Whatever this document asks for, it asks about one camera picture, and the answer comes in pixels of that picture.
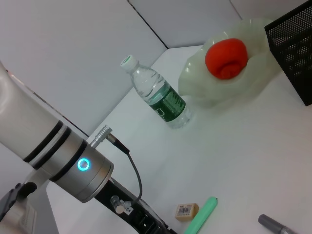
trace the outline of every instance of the red object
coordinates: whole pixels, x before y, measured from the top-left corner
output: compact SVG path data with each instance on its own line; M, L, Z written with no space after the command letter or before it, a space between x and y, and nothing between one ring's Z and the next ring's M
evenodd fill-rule
M208 71L218 79L232 79L247 65L244 43L236 38L222 40L209 48L205 56Z

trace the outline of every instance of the water bottle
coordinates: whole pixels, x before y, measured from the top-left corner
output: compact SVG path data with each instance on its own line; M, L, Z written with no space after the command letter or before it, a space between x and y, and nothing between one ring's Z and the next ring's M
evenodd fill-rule
M170 84L152 68L132 56L120 65L130 76L139 96L171 127L181 128L192 118L192 111Z

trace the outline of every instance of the pen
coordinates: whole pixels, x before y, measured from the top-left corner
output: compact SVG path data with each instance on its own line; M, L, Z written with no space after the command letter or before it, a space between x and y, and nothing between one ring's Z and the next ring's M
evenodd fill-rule
M276 222L274 219L262 214L259 216L258 222L269 229L274 234L297 234L290 228Z
M206 219L209 217L211 212L215 209L218 204L218 198L210 197L203 205L202 208L199 209L198 213L192 220L191 224L189 225L188 229L185 231L184 234L196 234L201 226L204 224Z

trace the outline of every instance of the green highlighter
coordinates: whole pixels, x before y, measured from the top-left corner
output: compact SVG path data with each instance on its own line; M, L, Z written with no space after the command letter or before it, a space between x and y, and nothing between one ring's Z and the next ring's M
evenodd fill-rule
M199 209L197 215L191 221L191 224L185 231L185 234L196 234L201 226L204 224L206 219L209 217L209 215L212 213L212 211L215 209L217 204L218 198L213 196L208 198L204 206Z

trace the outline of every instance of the black cable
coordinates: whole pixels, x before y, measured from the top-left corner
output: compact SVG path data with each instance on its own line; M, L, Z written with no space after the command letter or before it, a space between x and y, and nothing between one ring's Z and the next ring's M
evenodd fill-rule
M114 142L111 142L113 145L115 145L118 149L120 149L121 151L123 151L125 154L128 154L128 153L130 153L130 150L126 147L126 146L124 146L124 144L122 144L121 142L120 142L120 140L118 140L117 138L115 139L115 141Z
M127 156L131 162L131 165L133 166L133 169L135 170L136 172L136 176L137 176L137 179L138 179L138 185L140 187L140 194L137 196L137 198L135 200L133 200L131 202L131 205L134 205L136 204L142 197L142 193L143 193L143 188L142 188L142 181L141 181L141 177L140 177L140 174L138 173L138 170L137 170L137 167L135 166L135 163L133 162L131 156L130 156L130 153L127 153Z

